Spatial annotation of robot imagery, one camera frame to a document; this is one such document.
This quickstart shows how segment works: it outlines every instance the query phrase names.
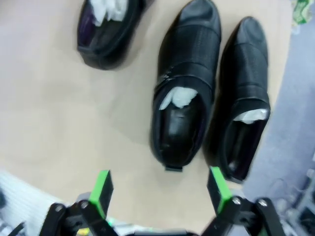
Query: screw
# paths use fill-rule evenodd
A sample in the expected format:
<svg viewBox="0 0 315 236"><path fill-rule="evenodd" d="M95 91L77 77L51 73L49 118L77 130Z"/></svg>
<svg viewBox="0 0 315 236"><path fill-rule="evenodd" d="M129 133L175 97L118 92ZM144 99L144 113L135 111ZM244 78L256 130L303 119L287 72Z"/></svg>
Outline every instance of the screw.
<svg viewBox="0 0 315 236"><path fill-rule="evenodd" d="M88 206L88 203L85 201L85 202L82 202L81 203L81 208L86 208Z"/></svg>
<svg viewBox="0 0 315 236"><path fill-rule="evenodd" d="M61 205L58 205L58 206L56 206L56 212L58 212L58 211L61 211L62 210L62 208L63 208L63 206L61 206Z"/></svg>
<svg viewBox="0 0 315 236"><path fill-rule="evenodd" d="M236 205L240 205L241 204L241 200L239 198L233 198L233 202L236 204Z"/></svg>
<svg viewBox="0 0 315 236"><path fill-rule="evenodd" d="M258 201L258 203L261 204L263 207L266 207L266 206L267 206L266 201L263 200L263 199L260 199L260 200Z"/></svg>

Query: green tape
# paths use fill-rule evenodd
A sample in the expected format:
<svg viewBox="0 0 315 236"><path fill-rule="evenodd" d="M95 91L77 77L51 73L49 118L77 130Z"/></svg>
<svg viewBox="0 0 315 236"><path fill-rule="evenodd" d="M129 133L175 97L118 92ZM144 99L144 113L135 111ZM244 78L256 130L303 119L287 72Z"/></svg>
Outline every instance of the green tape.
<svg viewBox="0 0 315 236"><path fill-rule="evenodd" d="M98 174L96 184L95 184L94 189L91 192L91 195L89 197L89 202L96 206L98 213L103 217L103 219L106 219L106 215L105 215L103 208L100 204L99 198L102 194L103 187L104 187L106 178L108 176L108 173L109 173L109 171L101 171Z"/></svg>
<svg viewBox="0 0 315 236"><path fill-rule="evenodd" d="M232 192L228 188L220 168L219 167L211 167L210 169L211 169L213 177L216 180L216 183L217 183L217 186L218 186L218 189L220 192L220 196L221 196L219 207L218 207L218 213L220 213L223 209L224 204L229 199L232 198Z"/></svg>

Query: shoe stuffing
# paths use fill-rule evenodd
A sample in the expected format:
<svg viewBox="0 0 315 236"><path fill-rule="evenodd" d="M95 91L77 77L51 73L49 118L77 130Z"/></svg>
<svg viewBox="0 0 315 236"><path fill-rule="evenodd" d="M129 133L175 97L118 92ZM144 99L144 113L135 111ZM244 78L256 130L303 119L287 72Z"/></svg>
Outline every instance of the shoe stuffing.
<svg viewBox="0 0 315 236"><path fill-rule="evenodd" d="M90 0L95 16L94 24L101 26L104 18L107 21L123 21L127 11L128 0Z"/></svg>
<svg viewBox="0 0 315 236"><path fill-rule="evenodd" d="M175 87L162 101L159 110L164 110L171 102L178 108L183 108L197 96L198 92L191 88ZM252 124L257 120L265 120L268 117L266 109L256 109L238 115L234 121L241 121L245 124Z"/></svg>

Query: gray floor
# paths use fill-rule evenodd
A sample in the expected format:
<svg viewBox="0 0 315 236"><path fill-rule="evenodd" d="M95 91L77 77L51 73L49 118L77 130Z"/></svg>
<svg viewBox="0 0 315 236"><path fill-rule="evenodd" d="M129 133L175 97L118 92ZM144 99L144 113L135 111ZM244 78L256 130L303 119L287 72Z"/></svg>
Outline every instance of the gray floor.
<svg viewBox="0 0 315 236"><path fill-rule="evenodd" d="M244 184L250 200L261 196L293 203L315 169L315 19L291 36L283 85L264 142ZM233 235L244 235L241 232Z"/></svg>

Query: leather loafer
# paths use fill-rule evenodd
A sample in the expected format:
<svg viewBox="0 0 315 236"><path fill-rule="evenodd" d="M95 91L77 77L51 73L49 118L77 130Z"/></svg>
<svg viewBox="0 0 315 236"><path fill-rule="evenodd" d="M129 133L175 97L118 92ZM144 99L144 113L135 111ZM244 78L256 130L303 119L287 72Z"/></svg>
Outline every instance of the leather loafer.
<svg viewBox="0 0 315 236"><path fill-rule="evenodd" d="M228 180L240 183L248 175L270 115L267 79L264 31L255 18L246 17L223 51L218 101L209 131L210 153ZM252 118L242 120L244 114Z"/></svg>
<svg viewBox="0 0 315 236"><path fill-rule="evenodd" d="M210 0L193 0L168 30L158 57L158 79L153 99L151 146L167 170L181 171L200 149L215 94L215 76L221 43L221 24ZM197 92L182 108L169 103L174 88Z"/></svg>
<svg viewBox="0 0 315 236"><path fill-rule="evenodd" d="M77 29L77 50L84 63L102 70L122 64L137 23L149 2L151 0L130 0L123 21L104 19L97 27L92 6L85 0Z"/></svg>

